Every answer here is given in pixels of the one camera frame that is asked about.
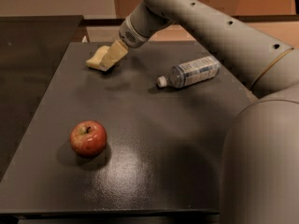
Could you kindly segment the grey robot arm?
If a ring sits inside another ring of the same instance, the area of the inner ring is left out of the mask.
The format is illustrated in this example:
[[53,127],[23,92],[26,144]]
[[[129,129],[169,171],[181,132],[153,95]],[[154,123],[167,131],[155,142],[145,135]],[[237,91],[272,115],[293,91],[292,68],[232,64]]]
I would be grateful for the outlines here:
[[220,224],[299,224],[299,50],[198,0],[142,0],[119,36],[139,48],[172,22],[258,98],[225,138]]

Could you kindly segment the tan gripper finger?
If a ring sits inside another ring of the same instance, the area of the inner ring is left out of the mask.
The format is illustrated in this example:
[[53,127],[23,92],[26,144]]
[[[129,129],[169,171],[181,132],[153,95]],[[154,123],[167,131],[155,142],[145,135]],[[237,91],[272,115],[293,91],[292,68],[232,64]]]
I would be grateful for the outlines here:
[[107,71],[128,53],[128,47],[121,40],[115,41],[110,47],[103,46],[104,56],[100,62],[100,70]]

